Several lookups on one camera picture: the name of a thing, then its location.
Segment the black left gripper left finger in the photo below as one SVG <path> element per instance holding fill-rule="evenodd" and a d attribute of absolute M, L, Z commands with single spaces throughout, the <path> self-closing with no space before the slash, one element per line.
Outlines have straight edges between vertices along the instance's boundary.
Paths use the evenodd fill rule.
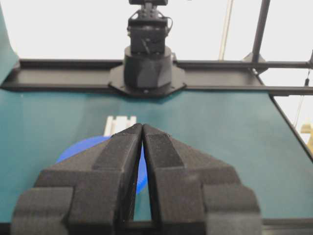
<path fill-rule="evenodd" d="M 14 208 L 14 235 L 110 235 L 133 215 L 142 125 L 43 169 Z"/>

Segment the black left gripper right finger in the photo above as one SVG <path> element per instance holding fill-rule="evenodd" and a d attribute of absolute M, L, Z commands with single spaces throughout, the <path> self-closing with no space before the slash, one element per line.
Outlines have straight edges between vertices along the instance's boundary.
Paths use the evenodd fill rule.
<path fill-rule="evenodd" d="M 147 124 L 142 140 L 153 222 L 164 235 L 259 235 L 254 191 L 226 162 Z"/>

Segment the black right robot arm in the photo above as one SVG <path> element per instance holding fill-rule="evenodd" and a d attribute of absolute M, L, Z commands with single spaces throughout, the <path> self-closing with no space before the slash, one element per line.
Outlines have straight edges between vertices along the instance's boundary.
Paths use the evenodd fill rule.
<path fill-rule="evenodd" d="M 166 0 L 131 0 L 140 5 L 128 19 L 130 46 L 122 65 L 110 70 L 109 86 L 132 97 L 164 97 L 184 89 L 185 71 L 174 64 L 174 55 L 165 44 L 172 25 L 170 17 L 158 11 Z"/>

